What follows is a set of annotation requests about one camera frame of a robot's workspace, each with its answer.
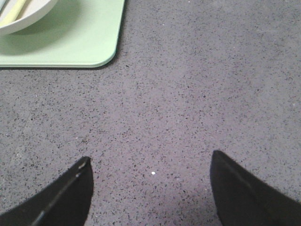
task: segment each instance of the white bowl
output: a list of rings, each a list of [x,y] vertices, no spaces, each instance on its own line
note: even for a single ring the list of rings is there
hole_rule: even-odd
[[[0,27],[0,35],[17,32],[32,25],[45,16],[58,2],[58,0],[27,0],[16,21]],[[0,15],[0,21],[14,6],[16,0],[9,0]]]

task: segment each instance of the yellow utensil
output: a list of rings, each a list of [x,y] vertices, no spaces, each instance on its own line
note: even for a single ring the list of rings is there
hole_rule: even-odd
[[[9,13],[4,17],[4,19],[0,22],[0,27],[8,25],[12,22],[14,22],[18,15],[20,14],[24,4],[27,0],[17,0],[15,5],[12,7],[12,9],[9,11]]]

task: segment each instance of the terrazzo floor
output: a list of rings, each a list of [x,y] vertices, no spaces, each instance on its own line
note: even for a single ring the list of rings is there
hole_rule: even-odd
[[[0,212],[81,156],[87,226],[221,226],[220,149],[301,200],[301,2],[127,0],[96,70],[0,71]]]

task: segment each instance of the light green mat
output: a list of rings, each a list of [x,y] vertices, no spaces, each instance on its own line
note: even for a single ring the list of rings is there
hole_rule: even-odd
[[[124,0],[59,0],[40,21],[0,36],[0,67],[99,67],[115,55]]]

